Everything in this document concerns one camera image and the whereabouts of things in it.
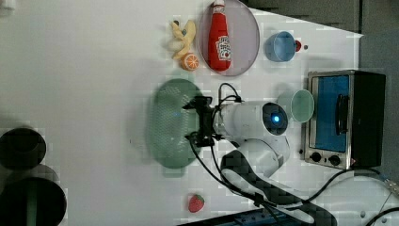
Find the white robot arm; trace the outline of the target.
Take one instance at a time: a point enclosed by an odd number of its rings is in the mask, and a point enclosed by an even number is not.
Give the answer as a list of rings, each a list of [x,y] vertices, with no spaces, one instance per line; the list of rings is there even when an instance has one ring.
[[[278,211],[303,213],[310,221],[301,226],[338,226],[337,219],[323,207],[285,191],[270,182],[290,156],[285,136],[288,116],[284,108],[273,102],[242,102],[211,106],[212,99],[196,96],[184,105],[199,117],[199,129],[186,136],[190,148],[208,147],[225,139],[234,148],[215,158],[217,173],[212,177],[233,193],[263,207],[275,223],[280,224]]]

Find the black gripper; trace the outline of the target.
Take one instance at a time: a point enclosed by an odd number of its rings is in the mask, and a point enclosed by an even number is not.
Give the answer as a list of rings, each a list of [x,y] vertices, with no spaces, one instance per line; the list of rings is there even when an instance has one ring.
[[[213,135],[214,128],[214,113],[215,109],[210,107],[212,97],[195,96],[191,101],[183,106],[183,109],[195,109],[199,116],[199,130],[192,135],[186,137],[193,139],[197,147],[211,147],[215,145]]]

